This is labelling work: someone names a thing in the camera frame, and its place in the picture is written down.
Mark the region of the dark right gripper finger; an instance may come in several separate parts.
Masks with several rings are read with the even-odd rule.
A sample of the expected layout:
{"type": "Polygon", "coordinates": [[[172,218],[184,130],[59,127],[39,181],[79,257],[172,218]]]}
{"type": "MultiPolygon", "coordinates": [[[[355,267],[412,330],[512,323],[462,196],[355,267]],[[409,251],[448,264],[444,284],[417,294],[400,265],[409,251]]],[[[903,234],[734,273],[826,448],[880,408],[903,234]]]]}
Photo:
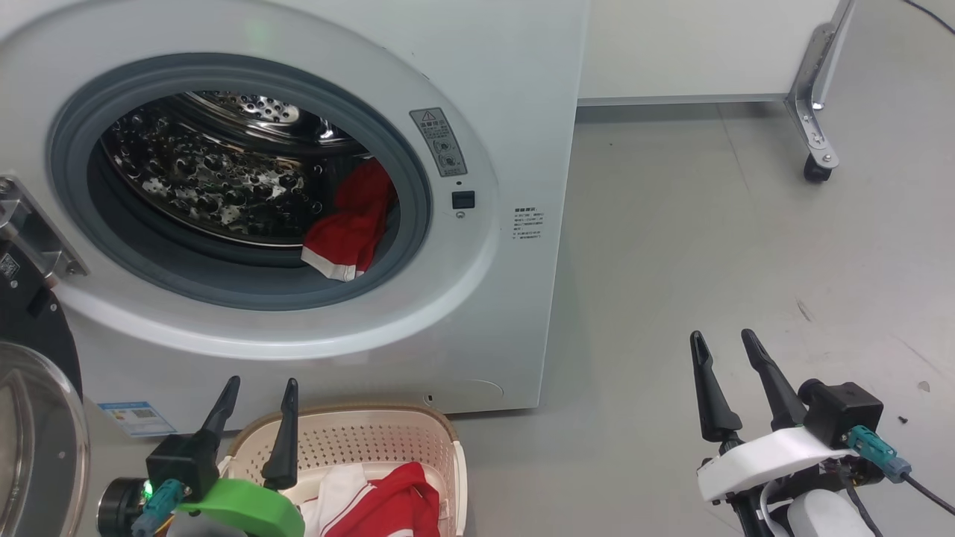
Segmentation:
{"type": "Polygon", "coordinates": [[[690,353],[703,440],[720,445],[727,442],[739,445],[741,441],[737,432],[742,428],[742,421],[727,403],[713,371],[712,351],[699,330],[690,333],[690,353]]]}
{"type": "Polygon", "coordinates": [[[751,367],[760,376],[768,407],[773,415],[771,430],[775,432],[801,426],[807,415],[807,408],[799,400],[797,391],[791,387],[752,329],[741,330],[741,339],[751,367]]]}

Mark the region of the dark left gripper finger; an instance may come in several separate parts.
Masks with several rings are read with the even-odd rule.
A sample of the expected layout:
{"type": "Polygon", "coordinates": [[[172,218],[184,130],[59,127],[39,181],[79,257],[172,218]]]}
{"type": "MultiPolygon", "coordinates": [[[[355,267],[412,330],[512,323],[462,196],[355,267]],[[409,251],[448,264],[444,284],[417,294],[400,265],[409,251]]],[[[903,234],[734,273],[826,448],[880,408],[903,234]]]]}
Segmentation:
{"type": "Polygon", "coordinates": [[[215,463],[219,443],[221,443],[226,422],[234,411],[240,387],[239,375],[228,378],[200,430],[195,433],[195,469],[201,479],[213,479],[213,474],[216,473],[215,463]]]}
{"type": "Polygon", "coordinates": [[[280,405],[281,421],[270,454],[260,476],[263,486],[273,492],[283,492],[298,482],[299,454],[299,384],[290,378],[280,405]]]}

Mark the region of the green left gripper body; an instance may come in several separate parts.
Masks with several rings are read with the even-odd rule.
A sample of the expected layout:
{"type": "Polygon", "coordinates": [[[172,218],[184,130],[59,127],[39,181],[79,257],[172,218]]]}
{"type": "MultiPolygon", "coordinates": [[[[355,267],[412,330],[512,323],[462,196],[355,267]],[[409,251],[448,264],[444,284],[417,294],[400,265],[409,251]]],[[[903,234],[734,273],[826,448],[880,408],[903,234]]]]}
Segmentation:
{"type": "Polygon", "coordinates": [[[197,502],[183,502],[176,513],[197,513],[246,536],[303,536],[306,524],[297,506],[282,494],[249,480],[219,479],[197,502]]]}

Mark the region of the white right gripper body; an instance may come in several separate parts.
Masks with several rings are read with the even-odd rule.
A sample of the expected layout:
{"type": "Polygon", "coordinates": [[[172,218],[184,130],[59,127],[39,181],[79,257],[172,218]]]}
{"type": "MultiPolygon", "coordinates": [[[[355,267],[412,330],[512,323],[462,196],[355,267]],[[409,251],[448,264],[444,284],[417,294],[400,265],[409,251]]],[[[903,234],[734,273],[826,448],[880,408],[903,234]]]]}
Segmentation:
{"type": "Polygon", "coordinates": [[[806,428],[783,428],[752,442],[741,442],[733,429],[703,426],[707,442],[718,443],[721,453],[697,469],[697,485],[706,502],[729,500],[761,486],[774,486],[768,503],[795,499],[812,489],[839,490],[836,474],[821,470],[825,462],[859,456],[850,448],[831,448],[806,428]]]}

